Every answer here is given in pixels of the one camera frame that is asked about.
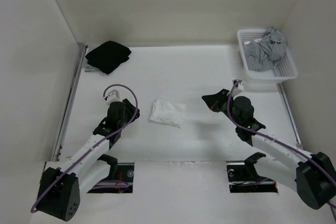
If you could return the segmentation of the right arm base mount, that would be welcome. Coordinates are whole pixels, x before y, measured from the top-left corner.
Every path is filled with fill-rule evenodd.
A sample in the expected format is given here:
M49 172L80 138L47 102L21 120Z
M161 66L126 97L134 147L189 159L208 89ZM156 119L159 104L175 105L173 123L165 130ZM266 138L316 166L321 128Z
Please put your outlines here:
M257 152L244 161L232 161L226 165L230 193L277 193L277 183L259 176L254 165L266 157Z

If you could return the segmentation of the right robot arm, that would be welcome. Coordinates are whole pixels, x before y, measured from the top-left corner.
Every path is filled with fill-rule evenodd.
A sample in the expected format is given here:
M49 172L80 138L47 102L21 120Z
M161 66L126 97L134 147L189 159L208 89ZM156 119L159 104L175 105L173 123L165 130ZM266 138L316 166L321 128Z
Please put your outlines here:
M233 97L229 90L202 96L207 107L224 113L236 126L239 139L259 151L245 159L244 175L251 180L266 177L287 186L310 208L318 210L335 197L335 168L323 152L303 151L266 133L254 117L249 98Z

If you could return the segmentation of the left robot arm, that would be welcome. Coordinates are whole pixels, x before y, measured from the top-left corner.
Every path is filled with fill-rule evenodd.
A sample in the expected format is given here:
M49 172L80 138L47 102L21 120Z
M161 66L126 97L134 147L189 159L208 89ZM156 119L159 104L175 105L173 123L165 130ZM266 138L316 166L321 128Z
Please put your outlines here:
M113 99L107 115L94 129L85 145L57 168L47 168L41 177L38 198L31 212L44 212L63 221L77 212L81 195L102 179L113 181L118 168L106 153L120 139L122 130L140 116L137 104Z

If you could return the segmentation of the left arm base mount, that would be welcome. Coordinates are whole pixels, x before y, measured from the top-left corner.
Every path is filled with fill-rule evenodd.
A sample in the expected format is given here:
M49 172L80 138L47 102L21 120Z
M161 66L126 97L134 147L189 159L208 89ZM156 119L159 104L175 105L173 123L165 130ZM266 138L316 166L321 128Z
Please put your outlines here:
M89 194L131 194L133 193L134 163L119 163L118 159L107 154L102 155L99 161L107 163L109 174L95 185Z

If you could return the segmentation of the white tank top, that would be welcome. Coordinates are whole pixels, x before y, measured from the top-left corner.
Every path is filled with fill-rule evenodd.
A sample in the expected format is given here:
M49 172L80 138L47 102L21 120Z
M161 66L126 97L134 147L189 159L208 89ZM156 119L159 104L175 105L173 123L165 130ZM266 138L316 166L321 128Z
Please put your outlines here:
M156 124L181 128L186 115L186 105L156 100L151 107L149 121Z

